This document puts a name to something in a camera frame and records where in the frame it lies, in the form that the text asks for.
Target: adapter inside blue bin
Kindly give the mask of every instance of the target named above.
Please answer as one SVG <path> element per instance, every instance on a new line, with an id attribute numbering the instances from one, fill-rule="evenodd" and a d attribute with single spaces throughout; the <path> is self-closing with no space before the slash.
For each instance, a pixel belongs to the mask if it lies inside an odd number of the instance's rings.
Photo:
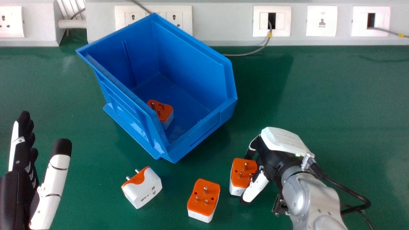
<path id="1" fill-rule="evenodd" d="M 177 162 L 233 114 L 230 60 L 157 14 L 77 53 L 95 71 L 104 110 L 155 159 Z M 173 106 L 165 131 L 150 99 Z"/>

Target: silver robotic arm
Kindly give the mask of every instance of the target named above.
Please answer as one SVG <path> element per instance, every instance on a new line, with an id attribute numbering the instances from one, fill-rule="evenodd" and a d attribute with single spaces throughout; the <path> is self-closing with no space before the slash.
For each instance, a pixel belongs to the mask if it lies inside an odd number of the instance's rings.
<path id="1" fill-rule="evenodd" d="M 311 169 L 320 168 L 296 134 L 267 127 L 250 143 L 244 158 L 253 159 L 256 152 L 258 170 L 240 197 L 242 204 L 250 204 L 273 181 L 279 188 L 273 212 L 289 215 L 294 230 L 347 229 L 337 192 L 318 179 L 324 173 Z"/>
<path id="2" fill-rule="evenodd" d="M 32 148 L 34 123 L 27 111 L 14 122 L 8 172 L 0 178 L 0 230 L 47 230 L 54 219 L 63 192 L 72 144 L 68 139 L 54 143 L 42 185 Z"/>

